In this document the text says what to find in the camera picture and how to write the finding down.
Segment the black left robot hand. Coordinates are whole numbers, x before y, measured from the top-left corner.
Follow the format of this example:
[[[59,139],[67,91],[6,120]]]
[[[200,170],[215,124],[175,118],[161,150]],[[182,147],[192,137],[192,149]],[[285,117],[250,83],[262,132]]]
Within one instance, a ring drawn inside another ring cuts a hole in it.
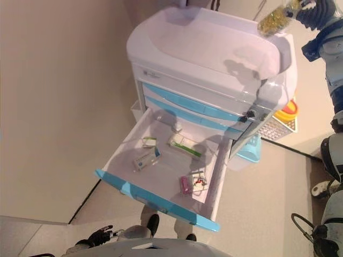
[[[113,225],[108,225],[92,233],[88,238],[90,246],[96,247],[103,245],[111,239],[118,237],[123,232],[123,230],[113,230],[113,227]]]

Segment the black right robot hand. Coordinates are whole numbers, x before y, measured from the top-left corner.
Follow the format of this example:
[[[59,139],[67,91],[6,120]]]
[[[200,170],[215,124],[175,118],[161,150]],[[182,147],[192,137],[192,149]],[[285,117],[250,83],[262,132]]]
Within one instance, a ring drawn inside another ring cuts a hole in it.
[[[305,28],[322,30],[326,26],[342,18],[342,11],[336,1],[312,1],[315,6],[301,9],[296,20]]]

